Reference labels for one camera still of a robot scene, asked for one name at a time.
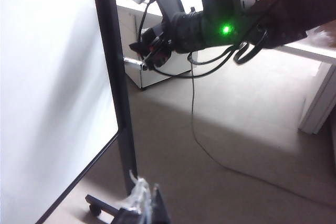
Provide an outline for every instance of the white desk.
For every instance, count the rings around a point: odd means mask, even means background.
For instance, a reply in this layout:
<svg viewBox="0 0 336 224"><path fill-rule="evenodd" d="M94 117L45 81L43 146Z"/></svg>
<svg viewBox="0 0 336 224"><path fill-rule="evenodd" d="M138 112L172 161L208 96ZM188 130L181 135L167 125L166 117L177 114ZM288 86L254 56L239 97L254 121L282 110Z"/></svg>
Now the white desk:
<svg viewBox="0 0 336 224"><path fill-rule="evenodd" d="M307 93L299 126L306 133L317 134L336 105L336 48L312 46L302 40L277 49L321 61Z"/></svg>

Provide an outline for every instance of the plastic bag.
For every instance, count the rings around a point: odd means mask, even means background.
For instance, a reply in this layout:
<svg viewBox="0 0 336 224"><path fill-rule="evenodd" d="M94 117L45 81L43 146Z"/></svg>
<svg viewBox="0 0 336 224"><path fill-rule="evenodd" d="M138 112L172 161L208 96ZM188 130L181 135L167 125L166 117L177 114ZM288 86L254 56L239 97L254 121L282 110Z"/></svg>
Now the plastic bag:
<svg viewBox="0 0 336 224"><path fill-rule="evenodd" d="M336 20L307 32L307 42L313 46L336 48Z"/></svg>
<svg viewBox="0 0 336 224"><path fill-rule="evenodd" d="M152 199L149 184L144 178L137 179L130 173L135 183L132 193L129 197L120 202L121 206L129 211L136 211L141 215L139 224L152 223Z"/></svg>

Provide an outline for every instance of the stand leg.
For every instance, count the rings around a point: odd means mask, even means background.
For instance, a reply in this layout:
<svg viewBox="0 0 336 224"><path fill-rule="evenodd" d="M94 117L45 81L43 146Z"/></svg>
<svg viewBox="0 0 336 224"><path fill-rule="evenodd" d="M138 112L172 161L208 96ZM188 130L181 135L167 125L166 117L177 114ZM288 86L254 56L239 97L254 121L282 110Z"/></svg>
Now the stand leg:
<svg viewBox="0 0 336 224"><path fill-rule="evenodd" d="M103 201L92 197L91 195L87 195L85 197L87 203L90 204L90 211L93 216L99 216L102 211L107 212L112 216L116 216L119 212L117 208L114 208Z"/></svg>

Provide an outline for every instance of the caster wheel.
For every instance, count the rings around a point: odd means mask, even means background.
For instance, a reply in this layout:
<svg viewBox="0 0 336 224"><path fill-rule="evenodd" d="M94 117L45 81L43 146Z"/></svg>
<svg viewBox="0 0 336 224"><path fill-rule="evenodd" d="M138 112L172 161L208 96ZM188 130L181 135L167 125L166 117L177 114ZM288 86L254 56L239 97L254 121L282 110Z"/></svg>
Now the caster wheel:
<svg viewBox="0 0 336 224"><path fill-rule="evenodd" d="M95 205L90 205L89 208L93 216L97 217L101 214L101 209L99 207Z"/></svg>

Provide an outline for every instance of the whiteboard stand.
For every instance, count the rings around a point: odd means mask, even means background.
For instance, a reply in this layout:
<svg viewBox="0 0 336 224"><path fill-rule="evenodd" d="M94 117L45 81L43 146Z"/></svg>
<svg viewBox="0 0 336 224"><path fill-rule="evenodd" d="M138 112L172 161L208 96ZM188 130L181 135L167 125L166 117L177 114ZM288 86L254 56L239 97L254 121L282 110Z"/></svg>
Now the whiteboard stand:
<svg viewBox="0 0 336 224"><path fill-rule="evenodd" d="M134 187L134 183L130 177L130 172L137 177L138 171L135 160L131 114L125 80L117 4L116 0L95 1L119 126L117 133L118 146L126 189L128 194L130 194L132 188ZM98 216L101 209L104 209L105 211L110 209L112 214L118 212L117 209L92 197L91 195L86 196L86 201L90 204L90 210L94 216Z"/></svg>

